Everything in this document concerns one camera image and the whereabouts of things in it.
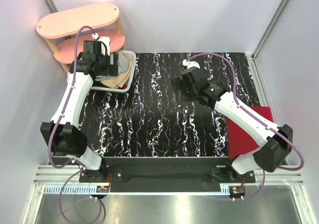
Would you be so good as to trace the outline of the grey t shirt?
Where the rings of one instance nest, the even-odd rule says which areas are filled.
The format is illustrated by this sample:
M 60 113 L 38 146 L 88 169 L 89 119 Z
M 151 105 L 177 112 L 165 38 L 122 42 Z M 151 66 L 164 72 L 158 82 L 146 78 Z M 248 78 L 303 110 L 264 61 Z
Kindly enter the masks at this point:
M 110 72 L 107 75 L 97 76 L 95 78 L 96 81 L 118 77 L 120 74 L 126 72 L 129 68 L 129 60 L 122 53 L 112 53 L 110 62 Z

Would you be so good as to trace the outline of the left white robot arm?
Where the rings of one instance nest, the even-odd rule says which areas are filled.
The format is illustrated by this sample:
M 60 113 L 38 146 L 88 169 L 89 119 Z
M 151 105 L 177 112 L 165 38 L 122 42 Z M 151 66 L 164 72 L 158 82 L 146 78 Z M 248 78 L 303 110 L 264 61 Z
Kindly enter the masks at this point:
M 43 122 L 40 127 L 48 146 L 49 162 L 54 168 L 58 165 L 54 164 L 52 154 L 60 154 L 90 170 L 96 182 L 103 182 L 108 170 L 102 158 L 88 147 L 86 135 L 79 130 L 79 116 L 94 80 L 110 74 L 112 62 L 109 37 L 85 40 L 83 51 L 71 64 L 67 88 L 56 113 L 50 122 Z

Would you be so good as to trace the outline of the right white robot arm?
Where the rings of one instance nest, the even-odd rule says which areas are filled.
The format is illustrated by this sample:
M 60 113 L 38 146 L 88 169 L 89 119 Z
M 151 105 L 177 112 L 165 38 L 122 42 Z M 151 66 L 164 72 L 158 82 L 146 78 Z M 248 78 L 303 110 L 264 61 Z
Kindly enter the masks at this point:
M 238 182 L 249 171 L 263 169 L 274 172 L 292 151 L 293 129 L 262 117 L 243 102 L 235 100 L 234 94 L 221 82 L 210 82 L 201 71 L 191 67 L 173 78 L 172 89 L 187 102 L 198 101 L 231 119 L 257 143 L 258 148 L 235 157 L 226 176 Z

